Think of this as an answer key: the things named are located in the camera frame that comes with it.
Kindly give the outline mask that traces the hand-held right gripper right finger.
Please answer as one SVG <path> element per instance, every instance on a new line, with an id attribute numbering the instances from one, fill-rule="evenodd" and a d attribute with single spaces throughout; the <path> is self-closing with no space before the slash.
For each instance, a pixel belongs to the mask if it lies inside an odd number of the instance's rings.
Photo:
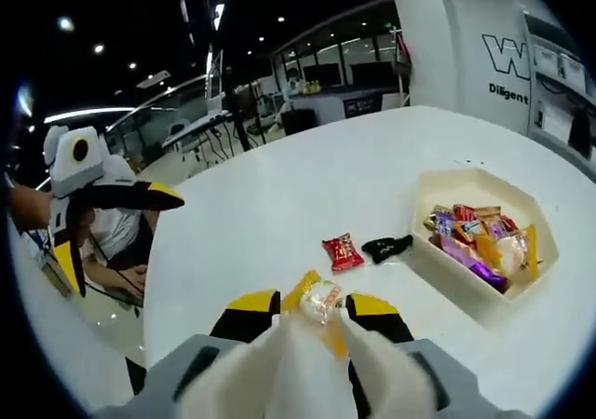
<path id="1" fill-rule="evenodd" d="M 398 309 L 379 298 L 352 293 L 345 298 L 349 318 L 365 331 L 378 332 L 413 360 L 428 378 L 434 418 L 506 418 L 480 392 L 478 377 L 427 339 L 416 340 Z"/>

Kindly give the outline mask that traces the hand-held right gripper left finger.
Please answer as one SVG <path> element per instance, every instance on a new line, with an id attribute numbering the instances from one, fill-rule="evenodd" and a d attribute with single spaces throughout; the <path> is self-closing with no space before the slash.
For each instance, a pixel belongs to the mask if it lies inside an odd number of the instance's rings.
<path id="1" fill-rule="evenodd" d="M 282 349 L 280 294 L 228 304 L 211 332 L 186 339 L 147 372 L 130 401 L 94 418 L 263 418 Z"/>

